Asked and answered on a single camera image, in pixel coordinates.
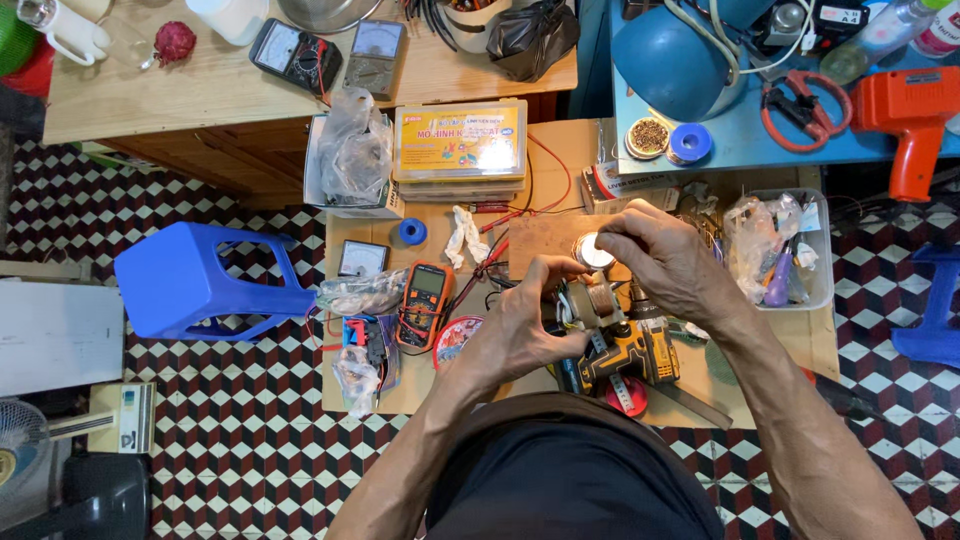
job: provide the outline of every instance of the orange heat gun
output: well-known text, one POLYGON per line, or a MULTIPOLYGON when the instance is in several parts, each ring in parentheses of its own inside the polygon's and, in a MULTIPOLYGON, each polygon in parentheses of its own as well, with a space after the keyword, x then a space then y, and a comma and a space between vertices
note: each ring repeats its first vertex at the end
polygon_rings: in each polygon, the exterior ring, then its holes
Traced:
POLYGON ((900 140, 890 175, 890 198, 930 200, 944 126, 960 113, 960 67, 875 73, 851 93, 854 132, 883 132, 900 140))

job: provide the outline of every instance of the tiled floor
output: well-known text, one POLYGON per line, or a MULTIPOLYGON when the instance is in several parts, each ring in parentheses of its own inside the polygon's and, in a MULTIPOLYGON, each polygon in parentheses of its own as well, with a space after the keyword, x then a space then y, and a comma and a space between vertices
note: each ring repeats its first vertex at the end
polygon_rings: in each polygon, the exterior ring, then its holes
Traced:
MULTIPOLYGON (((72 147, 19 142, 11 258, 88 260, 95 277, 111 284, 117 254, 188 220, 288 233, 299 241, 290 259, 301 284, 324 278, 324 216, 314 209, 253 213, 176 174, 114 171, 72 147)), ((925 535, 947 539, 960 537, 960 376, 910 362, 889 341, 892 326, 914 323, 923 311, 931 270, 914 267, 908 255, 935 233, 960 240, 956 208, 918 207, 892 223, 866 216, 858 230, 833 238, 833 268, 843 383, 888 419, 851 429, 925 535)), ((232 256, 242 259, 246 277, 277 279, 259 250, 241 246, 232 256)), ((274 329, 256 345, 141 339, 128 329, 126 377, 155 380, 160 395, 150 456, 156 536, 322 537, 403 427, 403 415, 359 422, 322 410, 320 359, 302 323, 274 329)), ((717 501, 728 538, 789 537, 755 431, 661 434, 717 501)))

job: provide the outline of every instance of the black shirt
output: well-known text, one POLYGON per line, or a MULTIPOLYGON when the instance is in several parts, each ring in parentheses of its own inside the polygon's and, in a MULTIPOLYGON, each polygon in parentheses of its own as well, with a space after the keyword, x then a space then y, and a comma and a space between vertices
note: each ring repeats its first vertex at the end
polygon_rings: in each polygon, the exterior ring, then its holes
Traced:
POLYGON ((470 416, 426 525, 428 540, 723 537, 704 488, 655 432, 554 392, 470 416))

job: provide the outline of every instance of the blue plastic stool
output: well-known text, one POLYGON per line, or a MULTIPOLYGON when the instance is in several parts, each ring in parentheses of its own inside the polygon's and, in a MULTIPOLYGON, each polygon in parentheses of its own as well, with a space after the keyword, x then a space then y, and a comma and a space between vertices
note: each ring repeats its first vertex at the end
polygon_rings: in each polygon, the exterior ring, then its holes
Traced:
POLYGON ((229 227, 175 223, 120 254, 113 268, 133 331, 140 337, 255 341, 261 332, 303 316, 316 299, 297 281, 279 236, 229 227), (217 252, 225 242, 229 247, 241 242, 269 245, 285 285, 245 282, 228 274, 217 252), (217 322, 216 317, 234 313, 270 317, 245 331, 217 322), (205 319, 212 324, 200 325, 205 319))
POLYGON ((913 254, 913 261, 932 262, 937 270, 926 299, 924 320, 917 328, 892 329, 894 348, 911 360, 960 368, 960 330, 947 325, 953 288, 960 274, 960 248, 923 246, 913 254))

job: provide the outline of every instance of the display screen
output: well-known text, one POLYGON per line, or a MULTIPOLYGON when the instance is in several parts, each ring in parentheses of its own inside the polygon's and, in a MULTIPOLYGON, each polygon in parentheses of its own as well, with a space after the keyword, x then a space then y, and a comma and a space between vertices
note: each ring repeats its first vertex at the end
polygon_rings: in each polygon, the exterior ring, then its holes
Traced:
POLYGON ((415 270, 414 280, 410 283, 410 286, 417 290, 439 295, 444 291, 444 278, 444 274, 434 274, 426 270, 415 270))

